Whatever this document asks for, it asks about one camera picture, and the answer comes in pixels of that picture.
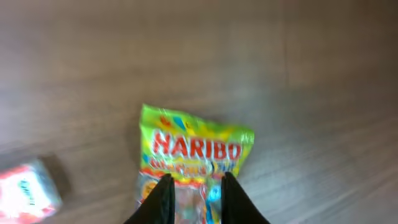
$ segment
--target wooden surface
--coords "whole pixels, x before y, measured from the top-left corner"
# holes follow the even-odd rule
[[[239,181],[272,223],[397,223],[393,0],[3,0],[0,167],[43,157],[45,223],[134,210],[141,105],[256,132]]]

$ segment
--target candy package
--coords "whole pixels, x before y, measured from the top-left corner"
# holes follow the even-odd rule
[[[60,196],[39,160],[0,172],[0,223],[38,223],[60,206]]]
[[[218,223],[221,178],[239,173],[254,143],[252,130],[144,105],[138,206],[159,179],[175,183],[175,223]]]

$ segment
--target snack packet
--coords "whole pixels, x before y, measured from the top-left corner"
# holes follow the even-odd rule
[[[252,130],[144,105],[138,206],[160,177],[175,180],[175,223],[216,223],[220,180],[235,176],[254,143]]]
[[[39,160],[0,172],[0,223],[38,223],[60,206],[61,199]]]

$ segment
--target candy bag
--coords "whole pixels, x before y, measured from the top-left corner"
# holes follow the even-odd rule
[[[175,223],[214,223],[225,172],[239,173],[254,143],[252,130],[144,105],[137,205],[160,177],[175,182]]]
[[[38,223],[60,206],[60,196],[39,160],[0,172],[0,223]]]

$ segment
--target red and white wrapper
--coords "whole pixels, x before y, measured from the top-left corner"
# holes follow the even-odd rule
[[[53,215],[61,204],[39,160],[0,172],[0,223],[38,223]]]

